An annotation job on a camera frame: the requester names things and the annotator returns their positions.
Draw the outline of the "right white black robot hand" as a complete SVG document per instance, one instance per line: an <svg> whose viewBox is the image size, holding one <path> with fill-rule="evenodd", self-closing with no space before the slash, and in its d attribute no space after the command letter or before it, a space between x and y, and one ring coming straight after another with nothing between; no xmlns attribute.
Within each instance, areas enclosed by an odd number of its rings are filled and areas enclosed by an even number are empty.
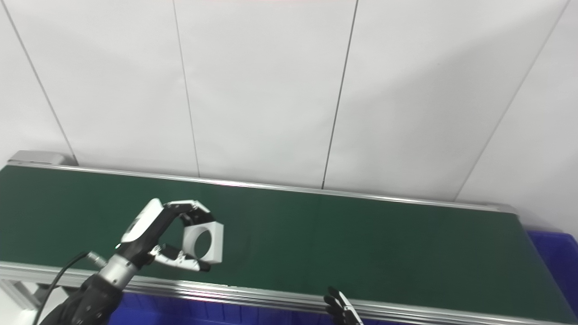
<svg viewBox="0 0 578 325"><path fill-rule="evenodd" d="M328 294L323 300L326 303L325 310L331 315L335 325L363 325L363 320L349 301L349 299L336 288L329 286Z"/></svg>

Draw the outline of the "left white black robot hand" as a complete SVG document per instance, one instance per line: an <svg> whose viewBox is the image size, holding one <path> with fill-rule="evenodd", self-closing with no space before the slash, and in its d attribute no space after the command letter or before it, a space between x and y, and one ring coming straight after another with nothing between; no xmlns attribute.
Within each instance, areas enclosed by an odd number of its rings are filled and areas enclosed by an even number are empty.
<svg viewBox="0 0 578 325"><path fill-rule="evenodd" d="M182 246L161 245L161 236L176 219L182 221ZM210 234L210 245L208 251L198 257L196 241L205 232ZM158 198L153 198L136 216L117 246L117 255L136 269L156 261L195 272L208 272L213 264L221 263L223 251L224 225L215 220L206 206L194 200L163 204Z"/></svg>

